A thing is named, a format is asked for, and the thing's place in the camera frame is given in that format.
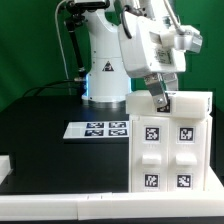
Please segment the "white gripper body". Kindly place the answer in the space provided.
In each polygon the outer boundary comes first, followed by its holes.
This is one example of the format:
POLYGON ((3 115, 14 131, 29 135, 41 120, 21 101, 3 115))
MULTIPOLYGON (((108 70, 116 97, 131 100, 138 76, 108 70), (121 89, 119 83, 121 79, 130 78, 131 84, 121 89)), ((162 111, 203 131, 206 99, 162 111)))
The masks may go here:
POLYGON ((122 24, 118 27, 118 36, 123 65, 131 78, 186 70, 184 52, 162 44, 161 36, 167 32, 165 27, 133 14, 125 14, 124 19, 131 38, 127 37, 122 24))

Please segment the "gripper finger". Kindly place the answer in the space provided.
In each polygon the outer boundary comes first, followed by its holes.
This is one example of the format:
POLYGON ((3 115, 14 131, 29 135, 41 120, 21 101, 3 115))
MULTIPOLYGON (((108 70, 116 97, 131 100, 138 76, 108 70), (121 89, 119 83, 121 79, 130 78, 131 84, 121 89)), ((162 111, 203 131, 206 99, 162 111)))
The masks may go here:
POLYGON ((153 73, 144 77, 144 82, 152 96, 156 108, 164 107, 168 104, 162 77, 160 73, 153 73))
POLYGON ((178 77, 176 73, 166 73, 163 75, 163 81, 168 91, 178 90, 178 77))

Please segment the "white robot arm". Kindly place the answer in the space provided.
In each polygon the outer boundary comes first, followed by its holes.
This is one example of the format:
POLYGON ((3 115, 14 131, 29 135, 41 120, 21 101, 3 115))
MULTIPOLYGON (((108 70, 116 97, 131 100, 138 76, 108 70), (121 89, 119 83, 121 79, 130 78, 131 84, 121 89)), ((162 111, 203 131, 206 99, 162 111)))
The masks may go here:
POLYGON ((168 92, 178 89, 186 68, 184 52, 175 45, 182 30, 169 0, 65 0, 66 26, 87 27, 91 68, 80 69, 86 83, 82 100, 97 107, 126 101, 131 81, 141 78, 153 103, 163 107, 168 92))

